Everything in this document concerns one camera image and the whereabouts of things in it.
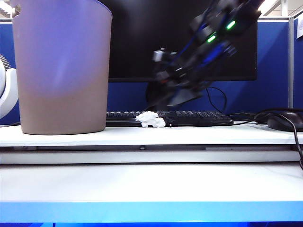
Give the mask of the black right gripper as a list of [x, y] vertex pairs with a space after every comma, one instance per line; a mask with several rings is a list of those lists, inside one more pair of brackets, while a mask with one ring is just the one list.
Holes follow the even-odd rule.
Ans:
[[234, 55], [232, 44], [202, 44], [185, 60], [178, 52], [165, 48], [156, 51], [156, 82], [149, 83], [149, 105], [163, 104], [172, 97], [177, 87], [180, 89], [167, 106], [177, 106], [198, 99], [201, 91], [194, 91], [198, 84], [205, 81], [204, 73], [217, 61]]

